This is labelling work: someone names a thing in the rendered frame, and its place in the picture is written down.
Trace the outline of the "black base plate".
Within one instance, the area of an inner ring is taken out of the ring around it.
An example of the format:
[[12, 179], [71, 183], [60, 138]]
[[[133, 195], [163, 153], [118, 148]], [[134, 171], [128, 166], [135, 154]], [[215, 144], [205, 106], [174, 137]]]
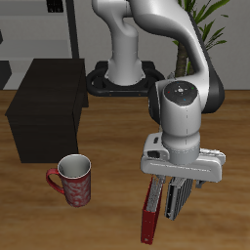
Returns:
[[97, 97], [146, 97], [148, 89], [165, 77], [155, 69], [151, 61], [142, 61], [143, 71], [146, 75], [135, 85], [119, 86], [111, 83], [104, 77], [107, 72], [107, 61], [100, 61], [86, 77], [88, 92]]

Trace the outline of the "dark brown desk caddy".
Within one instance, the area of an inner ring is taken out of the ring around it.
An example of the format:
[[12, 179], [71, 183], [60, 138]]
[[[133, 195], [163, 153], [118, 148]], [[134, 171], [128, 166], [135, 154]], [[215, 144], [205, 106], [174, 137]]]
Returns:
[[22, 163], [57, 163], [78, 151], [88, 105], [82, 59], [35, 59], [6, 111]]

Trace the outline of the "green pot plant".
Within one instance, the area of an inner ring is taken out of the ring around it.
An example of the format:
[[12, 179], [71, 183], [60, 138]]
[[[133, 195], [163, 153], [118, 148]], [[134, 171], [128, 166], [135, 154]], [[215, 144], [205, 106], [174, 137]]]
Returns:
[[[196, 24], [200, 24], [202, 21], [207, 19], [213, 12], [225, 6], [229, 2], [229, 0], [218, 0], [215, 3], [212, 3], [212, 0], [208, 0], [208, 2], [200, 10], [198, 10], [196, 8], [196, 0], [176, 1], [186, 12], [191, 14]], [[208, 37], [213, 24], [214, 21], [210, 21], [209, 23], [205, 23], [204, 26], [200, 26], [198, 28], [206, 50], [210, 50], [214, 46], [226, 43], [226, 40], [220, 40], [220, 37], [223, 35], [223, 27], [218, 29], [211, 37]], [[192, 63], [190, 62], [185, 46], [177, 40], [174, 40], [173, 43], [178, 47], [178, 52], [176, 68], [175, 71], [171, 73], [171, 76], [182, 77], [193, 75], [194, 68], [192, 66]]]

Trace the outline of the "red patterned mug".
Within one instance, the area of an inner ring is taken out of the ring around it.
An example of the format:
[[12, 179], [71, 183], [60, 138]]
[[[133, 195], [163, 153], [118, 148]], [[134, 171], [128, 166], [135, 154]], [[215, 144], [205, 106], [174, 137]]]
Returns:
[[85, 206], [91, 200], [91, 161], [82, 154], [65, 156], [47, 171], [46, 181], [70, 206]]

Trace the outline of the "red book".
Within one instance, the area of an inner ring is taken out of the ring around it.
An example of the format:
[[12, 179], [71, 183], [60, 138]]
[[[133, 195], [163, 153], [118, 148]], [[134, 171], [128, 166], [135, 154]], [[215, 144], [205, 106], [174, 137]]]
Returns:
[[158, 175], [156, 177], [152, 176], [150, 179], [142, 214], [142, 243], [149, 245], [152, 244], [160, 211], [164, 183], [165, 177], [162, 175]]

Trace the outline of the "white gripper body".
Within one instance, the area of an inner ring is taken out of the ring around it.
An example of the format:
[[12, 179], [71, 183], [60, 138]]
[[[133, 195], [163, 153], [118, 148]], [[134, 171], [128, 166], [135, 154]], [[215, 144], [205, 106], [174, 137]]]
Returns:
[[222, 179], [222, 166], [225, 162], [226, 156], [219, 150], [202, 148], [194, 162], [182, 166], [143, 156], [141, 170], [146, 174], [217, 183]]

